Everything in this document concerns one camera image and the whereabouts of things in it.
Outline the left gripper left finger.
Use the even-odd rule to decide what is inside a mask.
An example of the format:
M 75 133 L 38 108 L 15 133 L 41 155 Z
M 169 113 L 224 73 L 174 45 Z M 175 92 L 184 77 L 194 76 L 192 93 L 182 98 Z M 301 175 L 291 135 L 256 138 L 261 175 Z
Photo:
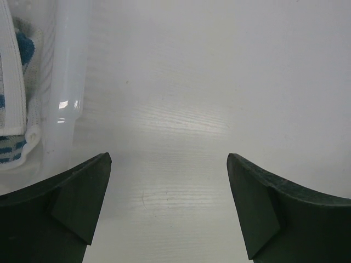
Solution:
M 82 262 L 91 245 L 112 160 L 101 153 L 1 196 L 1 262 Z

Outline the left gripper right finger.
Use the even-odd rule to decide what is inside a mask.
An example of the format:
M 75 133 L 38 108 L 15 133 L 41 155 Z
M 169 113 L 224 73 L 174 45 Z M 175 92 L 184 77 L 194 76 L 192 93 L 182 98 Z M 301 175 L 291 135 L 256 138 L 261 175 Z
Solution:
M 350 262 L 350 200 L 270 173 L 237 154 L 227 171 L 254 262 Z

